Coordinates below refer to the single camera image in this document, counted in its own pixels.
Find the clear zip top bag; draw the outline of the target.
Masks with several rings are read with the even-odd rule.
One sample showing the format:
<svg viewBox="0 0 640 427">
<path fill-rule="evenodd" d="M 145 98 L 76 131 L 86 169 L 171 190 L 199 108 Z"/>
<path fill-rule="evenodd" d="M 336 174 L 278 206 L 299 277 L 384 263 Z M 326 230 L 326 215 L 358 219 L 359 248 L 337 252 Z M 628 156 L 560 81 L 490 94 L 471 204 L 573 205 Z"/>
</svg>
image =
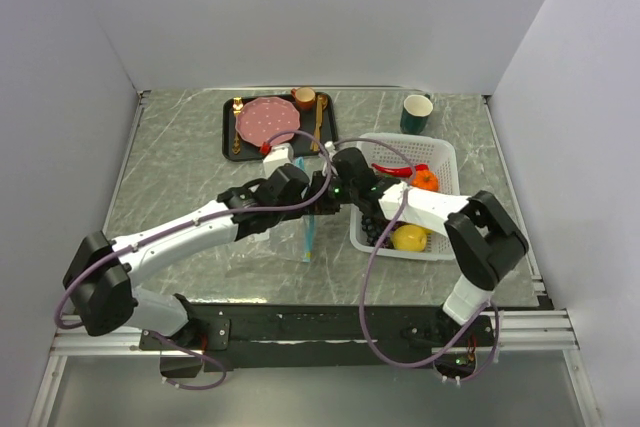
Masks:
<svg viewBox="0 0 640 427">
<path fill-rule="evenodd" d="M 315 230 L 314 216 L 305 215 L 225 246 L 226 277 L 274 277 L 309 267 Z"/>
</svg>

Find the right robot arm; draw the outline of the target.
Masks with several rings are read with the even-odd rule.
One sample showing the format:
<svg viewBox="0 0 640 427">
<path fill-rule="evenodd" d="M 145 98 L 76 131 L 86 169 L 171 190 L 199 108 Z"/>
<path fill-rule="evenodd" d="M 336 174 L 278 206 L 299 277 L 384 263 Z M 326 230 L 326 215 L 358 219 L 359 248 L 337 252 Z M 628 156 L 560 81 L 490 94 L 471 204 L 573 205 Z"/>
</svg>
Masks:
<svg viewBox="0 0 640 427">
<path fill-rule="evenodd" d="M 437 331 L 445 343 L 460 345 L 472 334 L 472 316 L 525 257 L 529 243 L 492 193 L 461 196 L 425 190 L 415 184 L 420 172 L 405 163 L 410 181 L 377 175 L 356 147 L 332 157 L 344 190 L 362 213 L 448 239 L 461 275 L 442 306 L 446 315 L 438 320 Z"/>
</svg>

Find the yellow lemon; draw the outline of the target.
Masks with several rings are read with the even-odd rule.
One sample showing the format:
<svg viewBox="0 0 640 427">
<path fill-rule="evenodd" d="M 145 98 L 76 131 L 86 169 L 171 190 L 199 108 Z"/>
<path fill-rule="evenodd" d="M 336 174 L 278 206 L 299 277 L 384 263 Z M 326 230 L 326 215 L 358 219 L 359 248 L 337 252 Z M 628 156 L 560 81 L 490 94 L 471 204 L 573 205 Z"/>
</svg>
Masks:
<svg viewBox="0 0 640 427">
<path fill-rule="evenodd" d="M 430 231 L 414 224 L 405 224 L 391 235 L 391 243 L 395 250 L 422 252 L 425 250 Z"/>
</svg>

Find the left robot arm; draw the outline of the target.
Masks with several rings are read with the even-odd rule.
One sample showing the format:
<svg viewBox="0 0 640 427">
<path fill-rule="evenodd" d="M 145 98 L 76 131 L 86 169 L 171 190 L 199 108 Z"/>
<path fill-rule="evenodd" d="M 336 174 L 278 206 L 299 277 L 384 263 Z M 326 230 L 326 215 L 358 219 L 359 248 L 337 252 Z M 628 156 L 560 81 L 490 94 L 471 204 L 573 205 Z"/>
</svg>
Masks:
<svg viewBox="0 0 640 427">
<path fill-rule="evenodd" d="M 309 213 L 331 180 L 329 167 L 307 176 L 287 163 L 266 179 L 229 188 L 195 211 L 147 231 L 112 240 L 95 232 L 83 239 L 67 271 L 65 298 L 91 336 L 131 326 L 155 331 L 172 346 L 187 348 L 199 334 L 189 303 L 178 295 L 145 290 L 142 283 L 201 251 Z"/>
</svg>

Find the dark purple grape bunch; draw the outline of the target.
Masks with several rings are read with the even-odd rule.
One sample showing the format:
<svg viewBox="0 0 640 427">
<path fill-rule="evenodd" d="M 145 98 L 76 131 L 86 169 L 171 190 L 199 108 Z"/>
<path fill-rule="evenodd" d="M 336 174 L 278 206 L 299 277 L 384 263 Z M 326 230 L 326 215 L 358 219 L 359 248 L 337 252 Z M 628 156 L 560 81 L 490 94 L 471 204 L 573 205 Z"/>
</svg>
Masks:
<svg viewBox="0 0 640 427">
<path fill-rule="evenodd" d="M 365 244 L 370 247 L 374 247 L 379 237 L 386 229 L 388 225 L 388 221 L 386 219 L 380 219 L 380 218 L 363 215 L 361 218 L 360 225 L 361 225 L 361 231 L 366 237 Z M 382 248 L 393 249 L 391 236 L 393 235 L 394 231 L 397 228 L 398 228 L 397 225 L 394 225 L 392 227 L 388 235 L 385 237 L 384 242 L 381 244 Z"/>
</svg>

